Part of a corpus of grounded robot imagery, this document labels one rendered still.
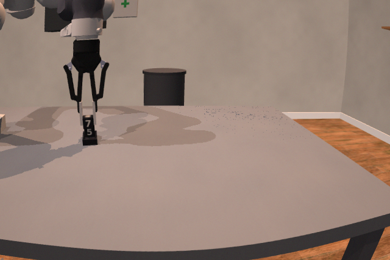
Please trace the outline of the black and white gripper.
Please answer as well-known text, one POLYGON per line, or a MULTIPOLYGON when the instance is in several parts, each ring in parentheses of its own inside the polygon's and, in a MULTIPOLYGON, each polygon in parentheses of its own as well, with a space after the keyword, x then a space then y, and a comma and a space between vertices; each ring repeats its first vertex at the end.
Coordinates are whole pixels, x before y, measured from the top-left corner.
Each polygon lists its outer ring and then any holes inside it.
POLYGON ((73 42, 73 58, 70 63, 65 65, 63 68, 66 72, 69 86, 69 93, 71 100, 77 102, 77 111, 80 113, 80 126, 83 125, 83 110, 82 110, 82 80, 83 73, 90 73, 90 82, 91 82, 91 92, 93 97, 93 121, 96 125, 96 112, 98 110, 97 101, 98 99, 103 98, 104 94, 104 84, 105 84, 105 75, 106 70, 109 66, 107 61, 101 60, 99 54, 100 51, 100 40, 75 40, 73 42), (92 54, 93 53, 93 54, 92 54), (99 87, 99 94, 96 94, 96 85, 94 79, 94 71, 97 66, 101 64, 101 81, 99 87), (78 86, 77 86, 77 95, 75 95, 73 77, 72 77, 72 65, 79 72, 78 75, 78 86))

